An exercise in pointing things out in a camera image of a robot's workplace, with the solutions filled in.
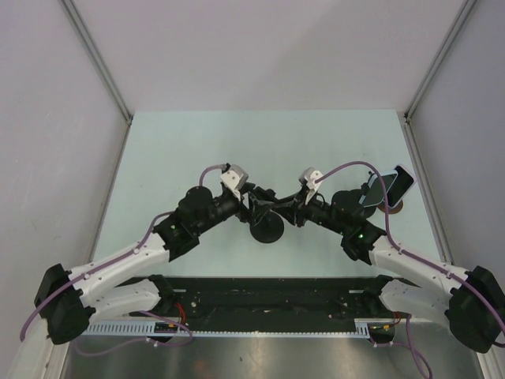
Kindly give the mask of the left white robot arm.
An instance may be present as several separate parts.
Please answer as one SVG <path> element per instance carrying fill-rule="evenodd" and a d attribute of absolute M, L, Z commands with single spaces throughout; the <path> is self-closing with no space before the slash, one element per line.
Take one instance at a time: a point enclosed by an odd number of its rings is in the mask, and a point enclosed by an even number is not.
<path fill-rule="evenodd" d="M 146 234 L 130 247 L 101 261 L 65 269 L 56 264 L 43 274 L 36 292 L 36 315 L 47 323 L 55 345 L 81 336 L 90 324 L 131 312 L 168 314 L 174 296 L 161 279 L 141 281 L 140 288 L 124 284 L 138 272 L 182 257 L 200 243 L 200 236 L 236 216 L 255 227 L 276 202 L 275 192 L 252 183 L 217 197 L 209 188 L 194 186 L 175 210 L 157 215 Z"/>

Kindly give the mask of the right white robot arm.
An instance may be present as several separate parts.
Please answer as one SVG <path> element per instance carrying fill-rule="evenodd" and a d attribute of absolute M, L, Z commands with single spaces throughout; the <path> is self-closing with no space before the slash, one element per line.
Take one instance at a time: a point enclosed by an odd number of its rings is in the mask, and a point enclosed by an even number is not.
<path fill-rule="evenodd" d="M 274 202 L 273 211 L 302 227 L 310 221 L 341 235 L 341 247 L 353 261 L 398 275 L 364 297 L 374 317 L 400 311 L 423 317 L 450 330 L 463 345 L 478 353 L 499 346 L 504 333 L 504 292 L 494 275 L 476 266 L 469 270 L 434 261 L 394 242 L 375 226 L 355 191 L 338 191 L 331 201 L 296 193 Z"/>

